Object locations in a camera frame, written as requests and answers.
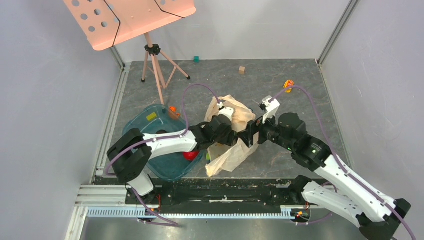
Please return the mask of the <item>translucent cream plastic bag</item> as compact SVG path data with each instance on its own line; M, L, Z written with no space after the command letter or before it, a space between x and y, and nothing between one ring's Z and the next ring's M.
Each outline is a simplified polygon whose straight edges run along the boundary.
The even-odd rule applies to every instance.
M257 142L247 147L237 136L246 129L249 121L256 119L253 111L231 95L220 96L219 100L224 107L232 108L234 113L231 117L231 132L224 143L215 143L207 149L210 163L205 165L205 171L208 177L216 176L222 171L233 172L259 147Z

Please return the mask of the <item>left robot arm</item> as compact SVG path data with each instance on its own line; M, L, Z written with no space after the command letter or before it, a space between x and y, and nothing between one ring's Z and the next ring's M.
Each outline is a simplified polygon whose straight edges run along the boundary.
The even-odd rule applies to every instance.
M230 113L219 113L209 122L177 132L143 134L133 128L107 151L109 165L104 174L113 169L119 183L129 184L137 191L140 200L151 204L157 198L157 190L143 172L150 160L174 153L206 150L215 143L222 143L231 132Z

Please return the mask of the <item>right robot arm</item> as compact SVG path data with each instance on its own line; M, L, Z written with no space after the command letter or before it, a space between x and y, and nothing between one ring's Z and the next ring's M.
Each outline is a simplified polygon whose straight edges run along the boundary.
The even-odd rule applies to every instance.
M237 135L248 147L270 141L291 153L300 166L323 177L341 193L299 175L289 186L289 199L323 207L356 226L368 240L390 240L411 209L403 198L394 199L367 183L322 140L308 134L296 113L278 119L259 118Z

